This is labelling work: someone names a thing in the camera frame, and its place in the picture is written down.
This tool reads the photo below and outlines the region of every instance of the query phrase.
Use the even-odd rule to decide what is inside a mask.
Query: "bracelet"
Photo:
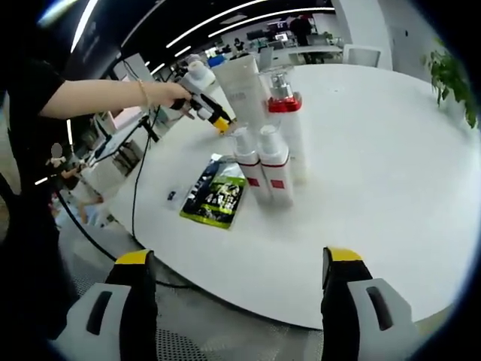
[[[151,108],[151,107],[152,107],[152,102],[150,101],[150,97],[149,97],[149,95],[147,94],[147,91],[145,90],[144,82],[143,82],[141,79],[137,79],[137,82],[138,82],[139,87],[141,88],[142,94],[144,94],[145,100],[147,101],[146,106],[147,106],[148,108]]]

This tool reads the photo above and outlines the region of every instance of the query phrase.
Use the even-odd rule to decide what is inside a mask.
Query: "black cable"
[[[159,115],[159,111],[160,111],[160,106],[157,108],[157,111],[156,111],[156,115],[155,115],[155,118],[154,118],[154,122],[155,122],[155,119],[157,118],[157,116]],[[144,167],[144,161],[145,161],[145,156],[146,156],[146,153],[147,153],[147,149],[149,147],[149,144],[150,144],[150,141],[151,141],[151,137],[150,135],[147,136],[147,143],[146,143],[146,146],[145,146],[145,150],[144,150],[144,155],[142,156],[142,163],[141,163],[141,168],[139,169],[138,171],[138,174],[137,174],[137,178],[135,179],[135,187],[134,187],[134,203],[132,205],[132,236],[133,236],[133,239],[134,239],[134,242],[143,250],[145,250],[145,247],[137,240],[137,238],[135,237],[135,227],[134,227],[134,221],[135,221],[135,199],[137,198],[137,185],[138,185],[138,180],[140,179],[140,176],[141,176],[141,172],[142,172],[142,168]],[[74,222],[75,226],[77,226],[77,228],[82,232],[82,234],[85,236],[85,238],[87,238],[87,241],[89,241],[95,248],[97,248],[98,250],[100,250],[100,252],[102,252],[106,257],[108,257],[109,259],[111,259],[112,261],[116,262],[117,258],[115,258],[114,256],[112,256],[110,253],[108,253],[100,244],[98,244],[90,235],[89,233],[83,228],[83,226],[78,222],[78,220],[75,218],[75,216],[72,214],[70,208],[67,206],[67,202],[64,200],[64,198],[62,197],[62,195],[60,194],[60,191],[59,189],[57,188],[57,186],[54,184],[53,182],[53,188],[55,190],[55,193],[57,195],[57,197],[59,198],[59,201],[60,203],[62,204],[63,208],[67,211],[67,214],[68,216],[72,219],[72,221]],[[156,284],[159,284],[161,286],[164,286],[164,287],[170,287],[170,288],[174,288],[174,289],[177,289],[177,290],[187,290],[187,289],[192,289],[191,286],[186,286],[186,285],[179,285],[179,284],[168,284],[168,283],[165,283],[165,282],[162,282],[162,281],[159,281],[159,280],[156,280]]]
[[[117,259],[112,256],[110,253],[108,253],[100,244],[98,244],[90,235],[87,233],[87,231],[83,228],[83,226],[78,222],[78,220],[75,218],[75,216],[72,214],[70,208],[67,206],[67,202],[63,199],[62,195],[60,194],[59,189],[57,186],[52,182],[53,188],[55,190],[55,193],[57,197],[59,198],[60,203],[62,203],[63,208],[67,211],[68,216],[72,219],[72,221],[75,223],[75,226],[82,232],[82,234],[87,238],[87,240],[93,244],[95,248],[100,250],[105,256],[107,256],[109,259],[113,260],[114,262],[117,261]]]
[[[135,79],[139,79],[139,76],[137,75],[137,73],[135,73],[134,69],[132,69],[131,65],[128,62],[123,60],[123,65],[127,68],[127,71],[130,71],[130,73],[134,76]]]
[[[153,126],[154,122],[156,121],[156,119],[159,115],[159,112],[160,112],[160,106],[157,107],[156,114],[155,114],[155,116],[153,118],[153,121],[152,121],[152,125],[150,125],[150,126]],[[142,173],[142,169],[144,168],[144,163],[145,163],[145,158],[146,158],[145,156],[147,155],[147,150],[149,149],[149,145],[150,145],[151,141],[152,141],[152,137],[149,134],[147,136],[147,142],[145,144],[144,154],[142,155],[141,166],[138,170],[137,177],[135,178],[134,201],[132,203],[132,237],[134,239],[134,242],[139,247],[141,247],[143,249],[145,249],[145,247],[142,245],[142,243],[140,243],[137,240],[137,237],[135,236],[135,204],[136,204],[136,201],[137,201],[138,181],[141,179],[141,173]],[[159,281],[159,280],[156,280],[156,284],[160,284],[161,286],[164,286],[164,287],[170,287],[170,288],[176,288],[176,289],[190,289],[190,288],[192,288],[191,286],[181,286],[181,285],[177,285],[177,284],[167,284],[167,283]]]

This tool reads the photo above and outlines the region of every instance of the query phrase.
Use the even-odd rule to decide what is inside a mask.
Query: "person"
[[[58,174],[57,177],[59,181],[57,184],[58,188],[67,187],[69,190],[73,190],[77,185],[78,175],[82,170],[81,165],[77,165],[72,169],[68,169],[67,159],[63,156],[61,158],[51,158],[47,160],[47,166],[52,167],[52,174]]]
[[[294,34],[298,41],[299,47],[308,47],[309,41],[307,41],[307,36],[312,32],[312,26],[309,20],[304,16],[300,15],[296,17],[290,24],[289,30]],[[314,59],[311,59],[309,53],[304,53],[304,59],[306,64],[315,64]]]
[[[101,210],[98,205],[101,205],[104,200],[101,196],[96,197],[89,202],[81,202],[76,200],[73,196],[65,196],[63,192],[62,197],[68,199],[68,209],[74,215],[75,219],[81,224],[88,224],[90,226],[97,226]],[[67,223],[71,222],[67,211],[57,201],[50,204],[50,209],[57,227],[60,229]]]
[[[52,339],[65,325],[74,294],[59,255],[59,231],[49,208],[50,182],[37,184],[51,176],[46,163],[53,144],[42,136],[49,121],[45,117],[60,121],[141,105],[170,107],[176,99],[189,100],[191,95],[175,83],[68,81],[46,62],[16,55],[3,59],[7,66],[0,77],[8,94],[3,105],[21,189],[19,195],[13,194],[0,177],[10,222],[0,249],[0,281],[8,290],[0,298],[0,309],[28,320],[40,337]],[[16,319],[11,324],[23,322]]]
[[[234,40],[234,46],[238,52],[244,51],[244,42],[241,41],[239,38]]]

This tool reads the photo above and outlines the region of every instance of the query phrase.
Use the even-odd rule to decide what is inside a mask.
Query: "floor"
[[[87,232],[109,253],[118,257],[137,250],[118,223]],[[79,294],[102,282],[112,262],[99,253],[72,224],[62,229],[60,247]],[[157,262],[157,279],[189,284]],[[322,331],[290,326],[241,310],[193,286],[175,290],[157,286],[157,352],[173,361],[313,361],[321,360]],[[449,309],[417,323],[424,337],[443,323]]]

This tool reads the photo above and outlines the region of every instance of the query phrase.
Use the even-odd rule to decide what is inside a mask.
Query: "desk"
[[[303,53],[342,53],[340,47],[334,45],[311,45],[308,47],[286,47],[284,49],[274,50],[272,66],[279,65],[300,65],[298,56]],[[258,53],[251,53],[259,60]]]
[[[289,210],[261,209],[247,190],[230,230],[165,206],[212,153],[230,153],[206,122],[184,120],[147,154],[135,212],[139,242],[173,270],[234,305],[322,328],[322,249],[359,252],[421,320],[454,302],[476,253],[479,133],[436,104],[429,83],[356,65],[295,68],[304,98],[310,176]],[[131,229],[134,170],[110,207]]]

